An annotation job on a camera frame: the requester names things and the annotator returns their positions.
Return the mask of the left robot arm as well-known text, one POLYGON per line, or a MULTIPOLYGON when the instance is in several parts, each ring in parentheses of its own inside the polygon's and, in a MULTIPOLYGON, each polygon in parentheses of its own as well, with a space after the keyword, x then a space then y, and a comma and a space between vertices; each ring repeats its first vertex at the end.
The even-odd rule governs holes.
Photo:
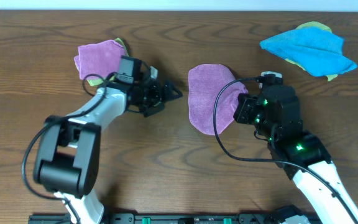
POLYGON ((102 132, 130 106, 145 117, 162 111, 165 103, 182 97, 168 80, 134 78, 112 73, 101 79, 93 97, 66 116, 49 116, 28 148, 39 148, 33 168, 34 182, 51 192, 69 213, 70 223, 101 223, 104 205, 94 185, 98 176, 102 132))

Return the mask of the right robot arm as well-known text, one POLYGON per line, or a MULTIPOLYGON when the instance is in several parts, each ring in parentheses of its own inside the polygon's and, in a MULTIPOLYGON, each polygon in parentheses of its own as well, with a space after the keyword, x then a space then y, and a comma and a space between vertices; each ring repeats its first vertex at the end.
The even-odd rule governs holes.
POLYGON ((300 102, 287 85, 264 85, 258 95, 241 93, 234 118, 255 126, 268 140, 276 165, 308 199, 322 223, 358 223, 358 208, 343 186, 319 138, 303 127, 300 102))

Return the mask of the purple microfiber cloth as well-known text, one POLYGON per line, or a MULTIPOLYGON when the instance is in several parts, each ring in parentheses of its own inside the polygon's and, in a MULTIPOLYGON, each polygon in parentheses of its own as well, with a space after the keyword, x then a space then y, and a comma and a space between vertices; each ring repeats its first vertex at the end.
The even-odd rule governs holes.
POLYGON ((189 120, 201 133, 221 134, 234 121, 239 104, 237 97, 248 93, 246 86, 234 83, 218 96, 223 87, 234 80, 230 69, 221 64, 201 64, 189 70, 189 120))

